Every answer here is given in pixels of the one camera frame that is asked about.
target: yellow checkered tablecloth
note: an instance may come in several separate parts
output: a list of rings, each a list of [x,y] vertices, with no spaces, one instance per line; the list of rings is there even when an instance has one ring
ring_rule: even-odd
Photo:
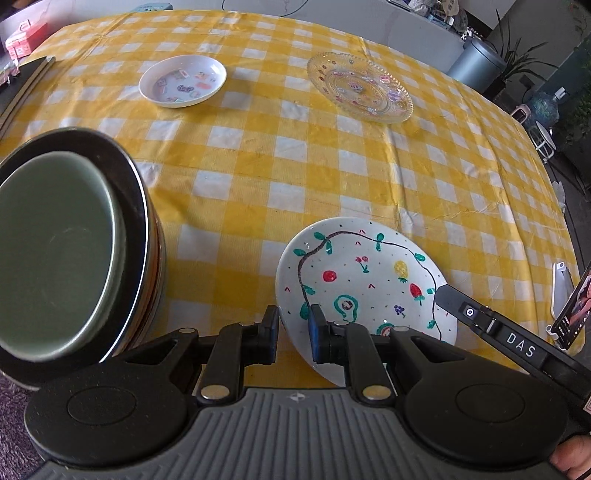
[[[413,117],[386,126],[347,116],[308,81],[308,59],[322,51],[382,65],[413,96]],[[194,53],[228,69],[218,94],[184,109],[140,96],[150,66]],[[403,232],[449,283],[541,335],[551,318],[553,262],[577,272],[550,181],[522,127],[391,48],[304,21],[170,11],[70,25],[33,57],[43,55],[57,62],[0,155],[43,131],[80,125],[114,137],[136,159],[168,248],[165,312],[154,335],[181,326],[215,334],[260,319],[275,302],[287,242],[331,216],[371,217]],[[458,345],[508,363],[465,328]],[[284,331],[277,363],[249,367],[246,380],[327,384]]]

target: pink box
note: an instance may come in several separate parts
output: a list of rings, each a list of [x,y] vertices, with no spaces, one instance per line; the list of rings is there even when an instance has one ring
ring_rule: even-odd
[[[24,21],[6,40],[6,49],[13,60],[30,55],[49,36],[47,22],[34,23]]]

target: stack of bowls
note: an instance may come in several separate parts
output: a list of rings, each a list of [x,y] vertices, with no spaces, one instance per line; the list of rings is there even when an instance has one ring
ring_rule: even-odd
[[[161,304],[162,226],[129,155],[83,128],[0,164],[0,371],[37,389],[139,345]]]

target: hand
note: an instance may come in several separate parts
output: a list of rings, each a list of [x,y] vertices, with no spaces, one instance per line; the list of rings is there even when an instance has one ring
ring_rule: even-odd
[[[591,436],[572,437],[558,445],[550,456],[550,463],[576,480],[591,468]]]

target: clear glass plate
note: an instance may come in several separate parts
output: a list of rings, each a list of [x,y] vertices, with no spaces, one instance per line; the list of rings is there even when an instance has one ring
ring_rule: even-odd
[[[413,100],[400,82],[379,65],[346,53],[319,53],[308,61],[308,77],[325,97],[354,116],[402,123]]]

